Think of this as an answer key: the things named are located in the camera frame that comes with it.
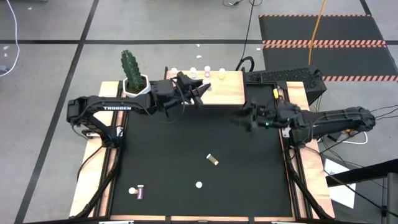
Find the potted cactus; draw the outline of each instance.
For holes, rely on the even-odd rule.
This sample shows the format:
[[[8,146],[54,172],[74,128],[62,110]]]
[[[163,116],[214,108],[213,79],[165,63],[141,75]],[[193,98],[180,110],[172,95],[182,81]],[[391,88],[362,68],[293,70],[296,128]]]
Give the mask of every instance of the potted cactus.
[[[123,92],[126,96],[134,98],[150,92],[148,76],[141,74],[136,58],[129,50],[122,51],[121,61],[126,74],[123,80]]]

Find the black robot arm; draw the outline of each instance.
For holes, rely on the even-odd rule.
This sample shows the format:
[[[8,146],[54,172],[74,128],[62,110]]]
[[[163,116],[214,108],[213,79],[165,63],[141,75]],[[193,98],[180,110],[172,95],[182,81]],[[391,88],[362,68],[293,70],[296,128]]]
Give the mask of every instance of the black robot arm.
[[[201,106],[200,97],[211,84],[203,85],[202,80],[193,80],[179,72],[172,80],[152,82],[151,91],[135,98],[82,96],[68,102],[67,121],[71,125],[86,126],[84,133],[96,133],[102,139],[104,147],[118,147],[120,138],[116,128],[103,124],[94,117],[99,111],[135,111],[139,114],[154,114],[183,102]]]
[[[259,126],[283,129],[293,147],[303,147],[312,139],[326,134],[337,133],[346,129],[370,131],[376,124],[374,116],[362,107],[351,107],[344,110],[310,112],[301,110],[282,98],[276,99],[276,109],[259,105],[254,101],[236,112],[233,120],[243,125],[247,131]]]

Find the white paper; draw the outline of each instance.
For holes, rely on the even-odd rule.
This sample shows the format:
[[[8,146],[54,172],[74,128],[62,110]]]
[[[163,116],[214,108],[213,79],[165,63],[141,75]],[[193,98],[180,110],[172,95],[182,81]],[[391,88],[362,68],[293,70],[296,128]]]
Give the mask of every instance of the white paper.
[[[325,171],[328,172],[330,175],[338,174],[341,172],[349,171],[348,168],[333,162],[329,159],[325,161]],[[356,184],[349,184],[353,190],[355,190]],[[349,208],[354,208],[354,201],[355,201],[355,193],[351,191],[344,185],[336,186],[336,187],[329,187],[329,194],[330,198],[335,202],[338,202],[342,205],[345,205]]]

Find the orange cable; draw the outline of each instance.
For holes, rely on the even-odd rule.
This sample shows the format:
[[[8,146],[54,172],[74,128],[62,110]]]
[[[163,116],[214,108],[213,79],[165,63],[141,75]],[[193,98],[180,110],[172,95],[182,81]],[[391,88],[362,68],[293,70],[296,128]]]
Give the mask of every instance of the orange cable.
[[[326,4],[326,0],[323,0],[322,8],[321,8],[321,11],[319,12],[318,20],[317,20],[317,23],[315,24],[315,28],[313,30],[312,39],[311,39],[311,43],[310,43],[310,53],[308,55],[308,65],[311,65],[312,44],[313,44],[313,40],[315,39],[315,34],[317,33],[319,21],[321,20],[321,16],[323,13],[323,8],[325,8],[325,4]]]

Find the black rubber mat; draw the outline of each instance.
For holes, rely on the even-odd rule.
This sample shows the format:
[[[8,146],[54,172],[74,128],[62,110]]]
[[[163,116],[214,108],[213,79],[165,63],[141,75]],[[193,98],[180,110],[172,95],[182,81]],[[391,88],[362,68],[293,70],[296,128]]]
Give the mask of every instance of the black rubber mat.
[[[308,48],[264,48],[266,68],[274,71],[307,67],[308,51]],[[320,69],[327,81],[375,81],[380,77],[383,81],[385,78],[392,81],[398,74],[385,47],[315,48],[311,66]]]
[[[310,40],[318,16],[260,15],[263,40]],[[371,16],[322,16],[317,40],[383,40]]]
[[[248,97],[272,99],[270,86],[250,87]],[[236,107],[187,107],[175,124],[129,114],[121,174],[112,215],[291,217],[279,132],[246,133],[229,122]],[[181,108],[170,110],[176,117]],[[164,115],[156,114],[158,119]],[[206,156],[220,162],[214,166]],[[195,187],[196,182],[203,187]],[[144,185],[144,199],[130,187]]]

